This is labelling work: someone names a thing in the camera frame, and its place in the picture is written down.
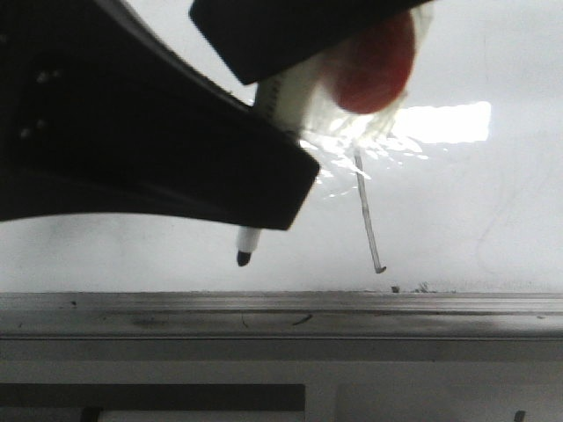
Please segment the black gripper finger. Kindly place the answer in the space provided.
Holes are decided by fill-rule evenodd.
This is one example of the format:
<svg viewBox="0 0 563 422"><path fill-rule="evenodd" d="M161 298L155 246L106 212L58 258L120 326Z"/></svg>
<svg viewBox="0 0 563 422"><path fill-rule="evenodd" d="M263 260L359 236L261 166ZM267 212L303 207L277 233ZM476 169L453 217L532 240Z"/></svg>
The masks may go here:
<svg viewBox="0 0 563 422"><path fill-rule="evenodd" d="M128 4L2 2L3 221L131 213L285 230L318 171Z"/></svg>
<svg viewBox="0 0 563 422"><path fill-rule="evenodd" d="M189 17L241 84L278 74L422 1L194 1Z"/></svg>

